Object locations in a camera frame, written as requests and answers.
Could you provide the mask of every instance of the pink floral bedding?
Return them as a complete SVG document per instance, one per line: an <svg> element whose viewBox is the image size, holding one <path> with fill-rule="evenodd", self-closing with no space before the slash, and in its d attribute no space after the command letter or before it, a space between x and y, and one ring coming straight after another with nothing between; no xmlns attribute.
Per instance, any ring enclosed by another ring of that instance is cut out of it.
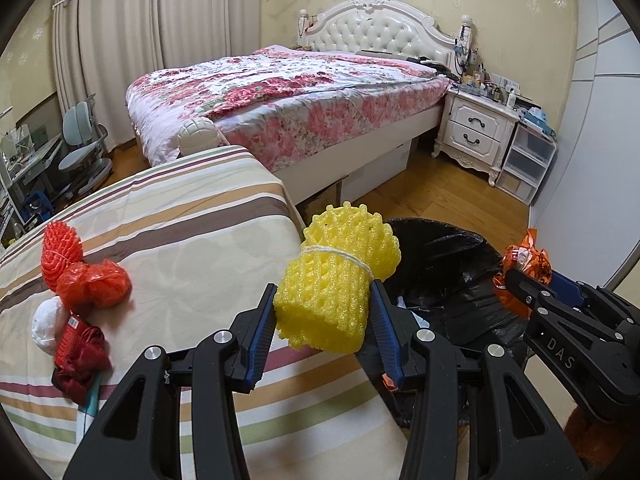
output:
<svg viewBox="0 0 640 480"><path fill-rule="evenodd" d="M276 171L430 108L449 83L409 62L270 46L147 74L126 100L153 166L178 157L184 121L206 116Z"/></svg>

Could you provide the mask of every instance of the white headboard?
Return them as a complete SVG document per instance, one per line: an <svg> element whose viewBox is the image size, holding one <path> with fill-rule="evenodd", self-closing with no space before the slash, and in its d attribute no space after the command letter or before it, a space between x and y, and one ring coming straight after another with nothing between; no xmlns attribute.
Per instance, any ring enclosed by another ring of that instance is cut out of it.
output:
<svg viewBox="0 0 640 480"><path fill-rule="evenodd" d="M308 18L306 10L300 15ZM462 16L468 27L465 46L471 44L473 21ZM397 0L347 0L318 14L302 35L302 46L318 52L377 50L404 56L426 56L460 70L453 51L455 39L440 32L433 16Z"/></svg>

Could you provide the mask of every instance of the gray chair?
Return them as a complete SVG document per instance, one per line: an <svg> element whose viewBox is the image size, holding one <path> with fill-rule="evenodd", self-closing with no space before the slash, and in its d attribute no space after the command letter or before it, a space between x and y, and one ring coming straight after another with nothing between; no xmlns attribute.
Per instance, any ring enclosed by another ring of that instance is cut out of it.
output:
<svg viewBox="0 0 640 480"><path fill-rule="evenodd" d="M111 173L111 159L102 156L108 133L103 124L95 124L88 103L82 101L66 112L62 134L71 151L58 169L78 172L66 190L66 197L71 199L75 194L82 196L97 189Z"/></svg>

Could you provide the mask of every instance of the nightstand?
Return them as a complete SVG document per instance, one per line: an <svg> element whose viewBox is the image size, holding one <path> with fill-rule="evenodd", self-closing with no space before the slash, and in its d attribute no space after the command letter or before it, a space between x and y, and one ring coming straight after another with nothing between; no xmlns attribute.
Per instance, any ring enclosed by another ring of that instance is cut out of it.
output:
<svg viewBox="0 0 640 480"><path fill-rule="evenodd" d="M503 104L450 89L432 156L445 152L460 166L489 174L489 186L502 169L518 114Z"/></svg>

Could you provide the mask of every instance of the curtain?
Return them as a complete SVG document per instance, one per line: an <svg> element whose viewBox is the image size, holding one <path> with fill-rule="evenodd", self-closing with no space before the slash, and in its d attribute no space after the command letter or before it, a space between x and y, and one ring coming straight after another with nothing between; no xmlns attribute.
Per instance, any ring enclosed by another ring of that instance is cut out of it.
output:
<svg viewBox="0 0 640 480"><path fill-rule="evenodd" d="M61 110L95 94L94 114L112 150L134 138L125 94L137 78L250 54L259 30L259 0L71 0L54 12Z"/></svg>
<svg viewBox="0 0 640 480"><path fill-rule="evenodd" d="M64 115L88 95L80 58L78 0L71 0L54 9L52 42L56 90Z"/></svg>
<svg viewBox="0 0 640 480"><path fill-rule="evenodd" d="M160 68L152 46L150 0L79 0L84 80L95 93L94 113L109 132L110 151L134 138L125 105L127 88Z"/></svg>
<svg viewBox="0 0 640 480"><path fill-rule="evenodd" d="M229 0L158 0L160 43L166 68L231 54Z"/></svg>
<svg viewBox="0 0 640 480"><path fill-rule="evenodd" d="M247 56L260 48L260 0L229 0L231 55Z"/></svg>

